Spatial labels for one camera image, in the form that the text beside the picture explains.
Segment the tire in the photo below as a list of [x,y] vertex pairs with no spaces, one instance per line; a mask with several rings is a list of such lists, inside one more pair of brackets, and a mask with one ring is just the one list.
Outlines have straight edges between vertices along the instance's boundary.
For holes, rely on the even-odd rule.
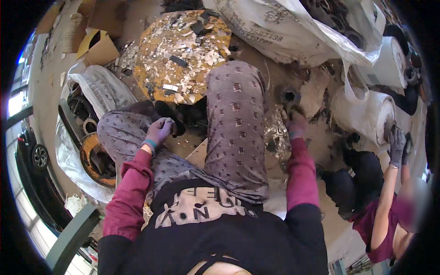
[[46,170],[49,164],[48,150],[46,149],[46,147],[44,147],[44,145],[35,145],[32,149],[31,159],[35,169],[40,171]]

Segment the gray glove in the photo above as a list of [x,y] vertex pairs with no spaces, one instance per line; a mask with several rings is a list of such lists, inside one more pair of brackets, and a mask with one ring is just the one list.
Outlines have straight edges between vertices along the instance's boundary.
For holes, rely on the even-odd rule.
[[388,136],[388,142],[391,144],[390,148],[390,164],[400,168],[402,162],[403,148],[405,147],[405,135],[402,129],[393,127]]
[[405,146],[403,147],[402,165],[408,164],[411,152],[414,148],[414,143],[413,143],[412,136],[411,136],[410,132],[408,132],[405,135],[405,138],[406,138],[407,142],[405,143]]

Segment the car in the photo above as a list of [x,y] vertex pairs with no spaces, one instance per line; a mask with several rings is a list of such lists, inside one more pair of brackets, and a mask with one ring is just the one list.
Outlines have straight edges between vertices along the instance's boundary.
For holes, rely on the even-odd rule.
[[64,208],[64,201],[49,175],[48,150],[44,145],[37,143],[29,126],[17,140],[15,159],[23,188],[42,221],[59,236],[72,220],[72,215]]

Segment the cardboard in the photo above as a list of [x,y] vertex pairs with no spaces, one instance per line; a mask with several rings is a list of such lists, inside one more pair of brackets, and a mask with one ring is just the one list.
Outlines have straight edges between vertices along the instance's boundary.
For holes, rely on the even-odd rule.
[[63,52],[77,53],[87,28],[107,31],[113,39],[121,37],[126,10],[124,0],[83,0],[71,16],[69,30],[64,33]]
[[77,10],[86,17],[87,27],[105,30],[111,38],[122,36],[126,11],[124,0],[83,0]]
[[118,58],[119,52],[106,31],[92,29],[78,48],[77,59],[81,57],[90,65],[104,66]]

